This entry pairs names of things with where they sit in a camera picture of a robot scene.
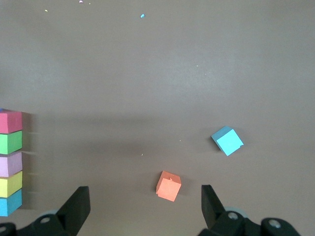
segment stack of cubes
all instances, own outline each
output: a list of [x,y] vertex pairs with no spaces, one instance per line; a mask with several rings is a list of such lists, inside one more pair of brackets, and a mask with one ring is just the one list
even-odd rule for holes
[[22,113],[0,109],[0,216],[22,205]]

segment blue cube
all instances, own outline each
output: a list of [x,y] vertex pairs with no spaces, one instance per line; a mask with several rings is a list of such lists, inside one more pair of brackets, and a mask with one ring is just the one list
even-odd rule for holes
[[223,151],[227,156],[244,145],[242,140],[235,133],[234,129],[228,126],[223,127],[218,132],[211,135],[211,137],[219,146],[221,151]]
[[0,198],[0,216],[9,216],[22,205],[22,190],[18,190],[8,198]]

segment green cube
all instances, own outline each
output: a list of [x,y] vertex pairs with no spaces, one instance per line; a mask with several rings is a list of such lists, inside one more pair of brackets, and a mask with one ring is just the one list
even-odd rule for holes
[[10,154],[22,148],[22,131],[0,134],[0,154]]

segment cube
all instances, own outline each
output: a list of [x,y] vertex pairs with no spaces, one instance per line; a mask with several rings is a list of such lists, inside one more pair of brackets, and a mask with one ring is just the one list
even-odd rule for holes
[[22,170],[22,153],[0,154],[0,177],[10,177]]
[[0,177],[0,198],[8,198],[22,188],[22,175],[20,171],[11,177]]
[[22,112],[0,110],[0,134],[22,130]]
[[181,178],[177,175],[163,171],[157,183],[157,195],[170,201],[175,201],[181,188]]
[[237,149],[239,149],[242,145],[244,145],[234,129],[228,126],[223,127],[211,137],[219,146],[221,151],[223,151],[227,156],[229,156]]
[[22,131],[0,134],[0,154],[10,154],[22,148]]
[[22,190],[18,190],[8,198],[0,198],[0,216],[9,216],[22,205]]

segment gray surface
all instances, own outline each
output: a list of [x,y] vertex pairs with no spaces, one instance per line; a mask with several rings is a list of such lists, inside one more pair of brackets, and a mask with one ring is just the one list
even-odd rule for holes
[[[314,22],[313,0],[1,0],[0,106],[25,112],[26,154],[24,205],[0,222],[88,185],[81,236],[194,236],[211,184],[313,235]],[[229,157],[209,140],[224,125],[245,144]]]

